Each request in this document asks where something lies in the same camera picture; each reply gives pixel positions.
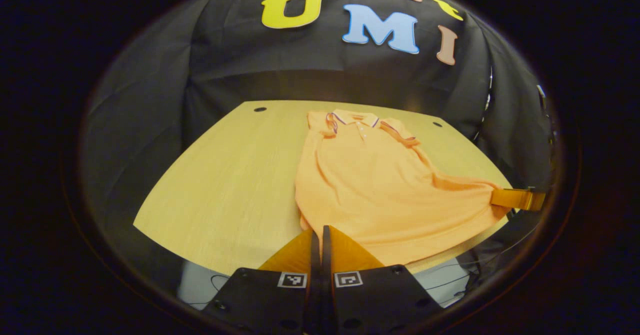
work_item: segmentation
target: polo shirt collar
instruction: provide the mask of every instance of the polo shirt collar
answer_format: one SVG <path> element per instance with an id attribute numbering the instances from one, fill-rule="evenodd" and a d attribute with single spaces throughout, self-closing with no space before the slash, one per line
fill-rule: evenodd
<path id="1" fill-rule="evenodd" d="M 347 111 L 342 109 L 333 110 L 332 114 L 334 114 L 336 120 L 341 123 L 347 125 L 352 123 L 362 123 L 374 128 L 377 123 L 379 123 L 379 118 L 376 114 L 372 114 L 371 112 L 356 112 L 356 111 Z"/>

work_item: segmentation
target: letter u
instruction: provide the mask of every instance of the letter u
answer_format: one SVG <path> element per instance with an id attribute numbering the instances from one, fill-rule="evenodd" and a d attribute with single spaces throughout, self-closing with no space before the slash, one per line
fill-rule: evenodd
<path id="1" fill-rule="evenodd" d="M 264 0 L 262 11 L 262 23 L 267 28 L 286 29 L 297 28 L 311 24 L 320 16 L 322 0 L 306 0 L 304 12 L 298 16 L 285 16 L 284 7 L 289 0 Z"/>

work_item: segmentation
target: black fabric backdrop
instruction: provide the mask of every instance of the black fabric backdrop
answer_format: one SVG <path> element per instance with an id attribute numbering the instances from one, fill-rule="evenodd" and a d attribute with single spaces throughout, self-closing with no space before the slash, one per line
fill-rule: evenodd
<path id="1" fill-rule="evenodd" d="M 433 0 L 322 0 L 316 21 L 292 29 L 264 26 L 262 1 L 182 3 L 115 59 L 87 108 L 89 204 L 114 248 L 160 287 L 176 292 L 182 259 L 134 228 L 135 215 L 173 161 L 243 101 L 341 101 L 438 116 L 474 140 L 514 187 L 548 188 L 551 133 L 539 82 L 503 37 L 454 0 L 445 1 L 464 21 Z M 290 0 L 285 15 L 301 14 L 304 4 Z M 343 41 L 346 4 L 371 7 L 382 20 L 416 17 L 419 54 Z M 454 66 L 436 58 L 438 25 L 458 36 Z M 502 234 L 501 244 L 521 237 L 509 227 Z"/>

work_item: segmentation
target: letter m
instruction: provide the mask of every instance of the letter m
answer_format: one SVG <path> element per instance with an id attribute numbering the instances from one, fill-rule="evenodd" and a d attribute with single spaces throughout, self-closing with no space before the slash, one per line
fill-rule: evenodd
<path id="1" fill-rule="evenodd" d="M 410 54 L 418 54 L 419 49 L 414 37 L 414 24 L 418 19 L 406 13 L 396 12 L 382 21 L 371 7 L 358 4 L 346 4 L 344 9 L 351 16 L 349 32 L 342 37 L 346 43 L 368 43 L 369 38 L 364 34 L 364 28 L 366 28 L 376 45 L 382 45 L 393 33 L 393 38 L 388 42 L 389 47 Z"/>

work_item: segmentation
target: dark background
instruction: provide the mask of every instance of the dark background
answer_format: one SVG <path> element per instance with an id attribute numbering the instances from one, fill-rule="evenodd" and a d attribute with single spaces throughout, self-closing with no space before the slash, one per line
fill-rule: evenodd
<path id="1" fill-rule="evenodd" d="M 2 69 L 7 203 L 3 333 L 186 333 L 126 287 L 82 239 L 60 185 L 84 101 L 107 64 L 181 0 L 5 0 Z M 573 109 L 578 200 L 546 258 L 451 333 L 624 334 L 638 329 L 631 217 L 633 0 L 462 0 L 502 30 Z"/>

